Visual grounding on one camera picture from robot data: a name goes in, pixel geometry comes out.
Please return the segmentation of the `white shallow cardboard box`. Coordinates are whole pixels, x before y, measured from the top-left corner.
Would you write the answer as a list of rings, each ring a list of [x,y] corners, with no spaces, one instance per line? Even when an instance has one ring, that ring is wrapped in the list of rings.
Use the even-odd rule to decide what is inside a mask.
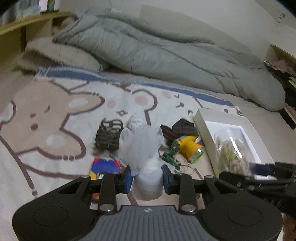
[[[200,108],[194,122],[216,177],[223,171],[252,176],[256,164],[274,163],[246,117]]]

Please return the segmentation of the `green clothes peg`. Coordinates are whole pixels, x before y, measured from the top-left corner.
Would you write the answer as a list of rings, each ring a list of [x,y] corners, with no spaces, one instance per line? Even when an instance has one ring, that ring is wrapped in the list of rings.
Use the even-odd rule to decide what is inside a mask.
[[[175,159],[175,155],[179,152],[180,145],[174,145],[169,151],[166,151],[162,155],[162,160],[173,165],[177,171],[180,170],[180,162]]]

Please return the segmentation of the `black lattice hair claw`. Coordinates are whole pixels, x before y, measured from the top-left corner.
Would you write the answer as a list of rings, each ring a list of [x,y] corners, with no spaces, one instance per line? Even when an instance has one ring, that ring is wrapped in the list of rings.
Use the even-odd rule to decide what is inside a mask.
[[[103,119],[95,137],[95,147],[99,150],[116,151],[124,126],[120,119]]]

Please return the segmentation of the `white translucent plastic packet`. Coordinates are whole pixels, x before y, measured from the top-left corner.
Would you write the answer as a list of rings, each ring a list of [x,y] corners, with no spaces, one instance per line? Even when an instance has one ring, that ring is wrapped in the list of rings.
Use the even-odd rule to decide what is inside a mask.
[[[148,125],[144,113],[134,113],[120,134],[117,155],[130,167],[135,199],[150,201],[162,195],[159,148],[163,140],[161,128]]]

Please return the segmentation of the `clear bag of dried herbs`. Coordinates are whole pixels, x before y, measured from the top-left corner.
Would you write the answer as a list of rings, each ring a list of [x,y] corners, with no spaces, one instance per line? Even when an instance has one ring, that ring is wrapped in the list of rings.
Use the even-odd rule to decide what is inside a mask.
[[[251,175],[254,156],[240,128],[224,128],[214,135],[218,173]]]

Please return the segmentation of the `grey-green quilted duvet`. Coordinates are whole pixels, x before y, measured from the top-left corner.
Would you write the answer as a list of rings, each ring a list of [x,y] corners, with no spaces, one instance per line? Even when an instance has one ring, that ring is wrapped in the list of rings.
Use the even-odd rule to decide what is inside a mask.
[[[269,111],[285,106],[285,91],[260,59],[196,36],[161,30],[112,9],[76,12],[55,37],[123,71],[250,99]]]

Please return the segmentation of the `yellow headlamp with striped strap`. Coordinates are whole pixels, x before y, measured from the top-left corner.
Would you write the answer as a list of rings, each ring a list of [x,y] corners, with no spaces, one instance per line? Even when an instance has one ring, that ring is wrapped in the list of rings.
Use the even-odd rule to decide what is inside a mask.
[[[194,163],[204,154],[205,147],[197,143],[199,137],[194,124],[184,118],[178,120],[171,128],[161,125],[164,138],[171,148],[179,144],[181,154],[189,163]]]

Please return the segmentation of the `open wardrobe with clothes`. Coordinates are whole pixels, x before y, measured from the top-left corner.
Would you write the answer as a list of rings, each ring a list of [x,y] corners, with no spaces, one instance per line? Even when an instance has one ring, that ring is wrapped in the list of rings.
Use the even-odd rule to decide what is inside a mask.
[[[285,106],[280,110],[280,115],[295,131],[295,56],[270,44],[263,63],[285,91]]]

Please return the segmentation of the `beige fluffy pillow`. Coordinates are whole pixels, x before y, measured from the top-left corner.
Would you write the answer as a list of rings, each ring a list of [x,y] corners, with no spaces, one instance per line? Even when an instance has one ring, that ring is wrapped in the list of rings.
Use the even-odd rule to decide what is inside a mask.
[[[27,43],[18,58],[18,66],[27,71],[46,66],[72,66],[99,73],[109,64],[80,48],[54,43],[52,37],[42,37]]]

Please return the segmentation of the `cartoon bear print blanket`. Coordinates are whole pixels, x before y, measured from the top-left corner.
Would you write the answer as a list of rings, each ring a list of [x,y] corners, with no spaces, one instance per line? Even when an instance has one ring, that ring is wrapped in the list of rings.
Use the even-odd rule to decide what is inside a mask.
[[[89,173],[102,120],[124,125],[141,113],[148,125],[192,121],[199,108],[241,115],[228,95],[143,76],[47,68],[1,112],[1,240],[16,240],[11,219],[23,204]]]

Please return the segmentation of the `red blue snack packet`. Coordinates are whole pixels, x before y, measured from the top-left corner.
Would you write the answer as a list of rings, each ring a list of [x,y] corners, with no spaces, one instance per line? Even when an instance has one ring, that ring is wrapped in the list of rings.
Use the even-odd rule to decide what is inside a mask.
[[[91,165],[89,176],[91,180],[101,180],[105,174],[120,172],[121,164],[118,160],[95,158]]]

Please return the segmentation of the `wooden bedside shelf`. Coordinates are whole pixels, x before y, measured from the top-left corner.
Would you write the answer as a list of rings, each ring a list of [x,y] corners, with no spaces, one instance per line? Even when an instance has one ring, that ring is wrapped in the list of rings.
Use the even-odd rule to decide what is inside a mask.
[[[43,11],[38,15],[1,25],[1,56],[22,53],[27,42],[50,36],[52,28],[60,28],[62,21],[70,15],[69,11]]]

